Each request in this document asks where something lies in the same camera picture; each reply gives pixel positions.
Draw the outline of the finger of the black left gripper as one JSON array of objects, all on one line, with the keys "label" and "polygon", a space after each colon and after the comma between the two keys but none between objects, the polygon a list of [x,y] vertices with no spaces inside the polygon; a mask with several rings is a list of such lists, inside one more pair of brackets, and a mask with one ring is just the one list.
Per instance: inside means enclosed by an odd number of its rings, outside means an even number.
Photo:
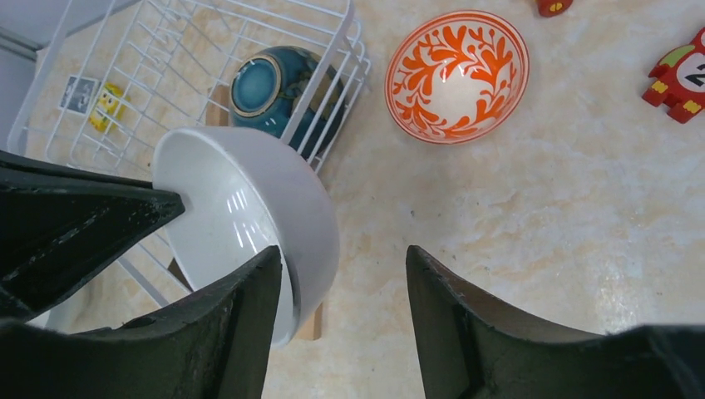
[{"label": "finger of the black left gripper", "polygon": [[147,181],[2,152],[2,317],[53,308],[184,211]]}]

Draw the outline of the white orange pattern bowl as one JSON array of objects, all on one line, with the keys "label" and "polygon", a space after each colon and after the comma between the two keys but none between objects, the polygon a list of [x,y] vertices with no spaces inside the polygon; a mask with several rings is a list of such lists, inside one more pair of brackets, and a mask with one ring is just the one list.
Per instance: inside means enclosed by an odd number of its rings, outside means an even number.
[{"label": "white orange pattern bowl", "polygon": [[449,12],[409,33],[387,66],[384,97],[396,125],[436,145],[477,140],[520,104],[530,55],[519,30],[480,10]]}]

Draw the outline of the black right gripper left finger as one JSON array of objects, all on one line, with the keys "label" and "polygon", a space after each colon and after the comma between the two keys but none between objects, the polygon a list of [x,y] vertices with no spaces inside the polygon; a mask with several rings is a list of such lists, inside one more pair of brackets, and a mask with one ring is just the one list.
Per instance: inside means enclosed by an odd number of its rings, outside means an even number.
[{"label": "black right gripper left finger", "polygon": [[259,398],[283,265],[275,246],[120,328],[1,322],[4,398]]}]

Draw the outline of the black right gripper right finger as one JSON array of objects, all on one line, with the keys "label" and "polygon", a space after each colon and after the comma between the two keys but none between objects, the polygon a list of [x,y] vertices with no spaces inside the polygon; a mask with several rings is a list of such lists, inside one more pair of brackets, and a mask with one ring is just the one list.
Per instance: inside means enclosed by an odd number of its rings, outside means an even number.
[{"label": "black right gripper right finger", "polygon": [[420,246],[407,291],[428,398],[701,398],[703,325],[600,335],[551,322],[453,273]]}]

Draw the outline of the small white bowl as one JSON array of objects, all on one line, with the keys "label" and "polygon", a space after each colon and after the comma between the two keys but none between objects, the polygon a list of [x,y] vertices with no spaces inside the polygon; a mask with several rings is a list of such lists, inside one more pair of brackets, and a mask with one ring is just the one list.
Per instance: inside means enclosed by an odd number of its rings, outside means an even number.
[{"label": "small white bowl", "polygon": [[333,202],[303,157],[254,128],[181,127],[158,142],[154,187],[178,194],[185,211],[165,226],[185,280],[201,289],[268,246],[282,278],[271,343],[288,344],[333,285],[340,234]]}]

